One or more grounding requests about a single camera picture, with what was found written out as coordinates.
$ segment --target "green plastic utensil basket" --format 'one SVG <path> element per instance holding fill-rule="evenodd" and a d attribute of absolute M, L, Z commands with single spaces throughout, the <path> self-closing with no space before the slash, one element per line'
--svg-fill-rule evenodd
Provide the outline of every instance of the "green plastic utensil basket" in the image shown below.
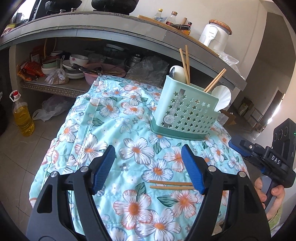
<path fill-rule="evenodd" d="M 151 130 L 177 139 L 203 140 L 219 115 L 214 111 L 218 99 L 203 90 L 167 76 Z"/>

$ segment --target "wooden board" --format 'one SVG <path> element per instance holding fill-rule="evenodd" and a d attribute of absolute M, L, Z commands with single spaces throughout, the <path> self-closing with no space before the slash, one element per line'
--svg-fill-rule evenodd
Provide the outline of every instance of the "wooden board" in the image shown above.
<path fill-rule="evenodd" d="M 185 38 L 189 38 L 191 41 L 193 41 L 195 44 L 197 44 L 198 46 L 202 47 L 203 49 L 205 49 L 206 51 L 210 52 L 212 55 L 216 56 L 217 58 L 219 57 L 218 54 L 216 54 L 213 50 L 211 50 L 209 47 L 205 46 L 204 44 L 202 44 L 201 42 L 199 42 L 198 40 L 196 40 L 194 37 L 191 37 L 187 34 L 184 34 L 183 32 L 177 30 L 176 28 L 170 26 L 170 25 L 167 25 L 165 23 L 161 23 L 159 21 L 156 21 L 152 18 L 149 18 L 149 17 L 145 17 L 145 16 L 142 16 L 142 15 L 138 15 L 138 18 L 140 19 L 143 19 L 143 20 L 146 20 L 148 22 L 152 22 L 153 24 L 158 24 L 164 28 L 166 28 L 167 30 L 170 30 L 170 31 L 174 31 L 174 32 L 178 32 L 180 34 L 182 34 L 183 37 Z"/>

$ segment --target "chopstick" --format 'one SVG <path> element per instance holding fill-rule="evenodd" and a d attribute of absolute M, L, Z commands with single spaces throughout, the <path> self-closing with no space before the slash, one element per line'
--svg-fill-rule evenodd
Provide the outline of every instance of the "chopstick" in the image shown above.
<path fill-rule="evenodd" d="M 181 60 L 182 60 L 182 63 L 183 63 L 184 72 L 185 72 L 186 84 L 190 85 L 190 81 L 189 81 L 189 78 L 188 78 L 188 71 L 187 71 L 187 68 L 186 68 L 185 60 L 184 60 L 183 50 L 179 49 L 179 51 L 180 51 Z"/>
<path fill-rule="evenodd" d="M 176 186 L 192 186 L 192 183 L 182 183 L 182 182 L 167 182 L 167 181 L 156 181 L 156 180 L 149 180 L 149 182 L 156 183 L 156 184 L 176 185 Z"/>
<path fill-rule="evenodd" d="M 213 80 L 212 82 L 204 89 L 204 92 L 207 93 L 209 92 L 215 84 L 218 83 L 218 81 L 221 79 L 221 77 L 225 74 L 226 69 L 223 69 Z"/>
<path fill-rule="evenodd" d="M 195 188 L 193 186 L 186 187 L 166 187 L 166 186 L 150 186 L 152 189 L 161 189 L 161 190 L 194 190 Z"/>
<path fill-rule="evenodd" d="M 188 45 L 185 45 L 185 51 L 186 51 L 186 67 L 187 67 L 188 79 L 189 79 L 189 85 L 190 85 L 190 65 L 189 65 Z"/>

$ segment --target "white plastic scoop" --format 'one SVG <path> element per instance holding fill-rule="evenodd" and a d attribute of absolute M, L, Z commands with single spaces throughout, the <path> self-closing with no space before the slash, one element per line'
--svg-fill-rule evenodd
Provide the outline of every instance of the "white plastic scoop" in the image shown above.
<path fill-rule="evenodd" d="M 219 111 L 227 107 L 231 101 L 231 92 L 224 86 L 219 85 L 212 91 L 212 96 L 215 96 L 219 99 L 214 111 Z"/>

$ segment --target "oil bottle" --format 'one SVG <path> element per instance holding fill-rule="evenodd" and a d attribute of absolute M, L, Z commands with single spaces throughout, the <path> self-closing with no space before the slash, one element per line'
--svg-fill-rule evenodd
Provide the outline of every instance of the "oil bottle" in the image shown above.
<path fill-rule="evenodd" d="M 22 135 L 28 137 L 35 130 L 34 122 L 28 110 L 28 104 L 21 99 L 21 95 L 17 90 L 10 94 L 10 99 L 14 102 L 12 113 L 15 123 Z"/>

